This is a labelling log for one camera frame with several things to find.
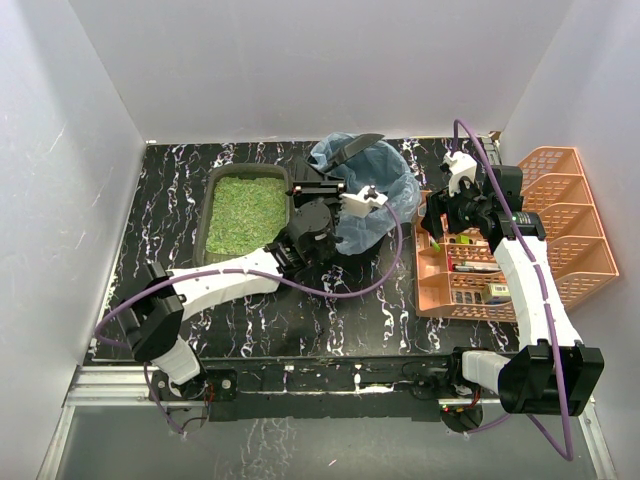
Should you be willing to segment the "blue plastic bag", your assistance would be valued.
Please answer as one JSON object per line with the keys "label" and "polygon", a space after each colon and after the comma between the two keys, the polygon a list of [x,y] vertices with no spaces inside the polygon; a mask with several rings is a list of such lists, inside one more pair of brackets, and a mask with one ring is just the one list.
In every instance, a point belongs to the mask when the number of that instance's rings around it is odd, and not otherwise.
{"label": "blue plastic bag", "polygon": [[337,251],[343,255],[364,253],[417,211],[420,186],[380,134],[332,133],[312,148],[309,163],[345,185],[336,227]]}

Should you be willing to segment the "black litter scoop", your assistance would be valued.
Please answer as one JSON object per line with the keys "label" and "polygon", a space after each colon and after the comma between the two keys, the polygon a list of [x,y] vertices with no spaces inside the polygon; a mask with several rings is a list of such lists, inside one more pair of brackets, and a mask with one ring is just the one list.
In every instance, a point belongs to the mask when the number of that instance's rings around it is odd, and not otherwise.
{"label": "black litter scoop", "polygon": [[346,163],[350,158],[363,152],[383,139],[384,135],[378,133],[366,133],[356,136],[334,152],[328,158],[327,163],[320,169],[320,171],[322,173],[328,173],[334,170],[338,166]]}

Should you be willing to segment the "dark green litter box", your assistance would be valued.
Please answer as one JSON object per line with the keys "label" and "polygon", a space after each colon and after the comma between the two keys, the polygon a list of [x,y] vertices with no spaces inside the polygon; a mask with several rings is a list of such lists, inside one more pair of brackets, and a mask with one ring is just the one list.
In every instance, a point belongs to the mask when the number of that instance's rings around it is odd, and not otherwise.
{"label": "dark green litter box", "polygon": [[273,241],[293,213],[287,171],[260,163],[229,164],[210,175],[194,240],[195,266],[229,260]]}

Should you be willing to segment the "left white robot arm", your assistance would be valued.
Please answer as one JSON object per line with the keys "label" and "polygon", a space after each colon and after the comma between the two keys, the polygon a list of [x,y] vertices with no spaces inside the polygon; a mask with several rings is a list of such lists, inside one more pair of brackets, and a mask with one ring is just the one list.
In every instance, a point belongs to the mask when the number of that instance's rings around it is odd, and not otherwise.
{"label": "left white robot arm", "polygon": [[293,211],[266,245],[216,264],[168,271],[147,267],[145,289],[110,312],[136,361],[163,372],[181,396],[195,396],[206,382],[204,366],[181,337],[195,314],[241,297],[268,294],[303,270],[331,259],[340,239],[335,230],[347,187],[326,167],[303,163],[286,196]]}

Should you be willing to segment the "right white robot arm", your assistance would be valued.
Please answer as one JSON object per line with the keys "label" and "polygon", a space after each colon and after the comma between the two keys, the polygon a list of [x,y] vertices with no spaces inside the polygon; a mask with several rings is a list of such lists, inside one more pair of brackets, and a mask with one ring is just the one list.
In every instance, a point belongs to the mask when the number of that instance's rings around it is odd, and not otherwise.
{"label": "right white robot arm", "polygon": [[580,415],[604,370],[596,347],[584,345],[571,324],[548,264],[539,215],[523,210],[523,174],[494,166],[485,183],[475,166],[443,164],[447,187],[427,197],[421,225],[434,238],[479,230],[505,277],[520,333],[518,353],[460,353],[457,376],[500,398],[510,414]]}

